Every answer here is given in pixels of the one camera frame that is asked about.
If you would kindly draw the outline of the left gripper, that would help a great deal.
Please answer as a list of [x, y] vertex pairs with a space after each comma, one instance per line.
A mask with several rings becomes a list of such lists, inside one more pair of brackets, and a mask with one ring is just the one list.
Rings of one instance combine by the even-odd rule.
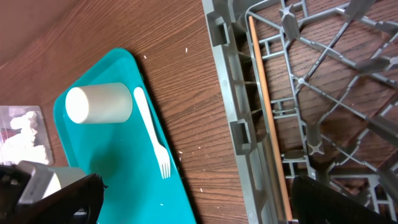
[[30, 177], [30, 174], [19, 170], [16, 165], [1, 165], [1, 221], [16, 212], [19, 199]]

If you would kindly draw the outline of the white napkin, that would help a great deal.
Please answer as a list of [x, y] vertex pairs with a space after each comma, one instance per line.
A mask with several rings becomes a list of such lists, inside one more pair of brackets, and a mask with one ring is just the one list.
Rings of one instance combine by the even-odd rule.
[[1, 131], [2, 164], [18, 164], [20, 161], [50, 164], [45, 145], [37, 142], [38, 126], [35, 111], [11, 119], [10, 128]]

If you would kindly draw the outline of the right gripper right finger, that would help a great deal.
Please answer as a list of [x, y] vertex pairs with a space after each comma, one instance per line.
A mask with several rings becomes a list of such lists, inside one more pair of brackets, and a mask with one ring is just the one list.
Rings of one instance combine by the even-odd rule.
[[291, 202], [300, 224], [393, 223], [392, 220], [303, 175], [293, 181]]

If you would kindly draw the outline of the wooden handled fork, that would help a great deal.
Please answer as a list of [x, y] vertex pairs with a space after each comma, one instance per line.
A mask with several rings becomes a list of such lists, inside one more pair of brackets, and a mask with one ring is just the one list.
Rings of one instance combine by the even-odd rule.
[[136, 104], [143, 119], [143, 122], [145, 124], [150, 141], [154, 148], [154, 153], [159, 165], [161, 176], [163, 179], [167, 179], [171, 176], [170, 157], [166, 148], [160, 144], [157, 138], [155, 126], [152, 120], [150, 108], [144, 90], [141, 87], [136, 87], [133, 91], [133, 95], [134, 99], [136, 100]]

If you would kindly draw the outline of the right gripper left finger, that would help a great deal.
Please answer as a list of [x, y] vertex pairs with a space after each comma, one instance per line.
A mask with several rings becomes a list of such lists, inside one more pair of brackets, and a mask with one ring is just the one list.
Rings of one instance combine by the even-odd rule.
[[1, 220], [6, 224], [91, 223], [99, 218], [106, 186], [90, 174]]

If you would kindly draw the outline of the wooden chopstick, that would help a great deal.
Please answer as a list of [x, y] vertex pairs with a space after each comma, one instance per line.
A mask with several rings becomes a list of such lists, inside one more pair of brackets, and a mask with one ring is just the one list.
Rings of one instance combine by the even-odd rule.
[[288, 221], [292, 221], [293, 220], [292, 209], [290, 206], [290, 200], [289, 200], [284, 170], [283, 170], [283, 166], [282, 166], [282, 160], [281, 160], [280, 151], [279, 151], [279, 143], [277, 140], [277, 132], [275, 129], [274, 117], [273, 117], [272, 107], [271, 107], [271, 100], [269, 98], [269, 90], [267, 87], [266, 73], [265, 73], [261, 50], [260, 50], [260, 46], [259, 46], [259, 40], [257, 38], [256, 28], [254, 25], [254, 19], [252, 16], [249, 16], [249, 26], [250, 26], [251, 37], [252, 37], [252, 42], [253, 42], [253, 49], [254, 49], [254, 56], [256, 59], [257, 71], [259, 74], [259, 82], [261, 85], [263, 102], [264, 102], [266, 115], [267, 115], [269, 136], [271, 139], [272, 151], [274, 154], [274, 160], [275, 160], [275, 165], [276, 165], [276, 169], [277, 169], [277, 176], [278, 176], [280, 191], [281, 191], [281, 195], [282, 195], [284, 212], [285, 212], [286, 219]]

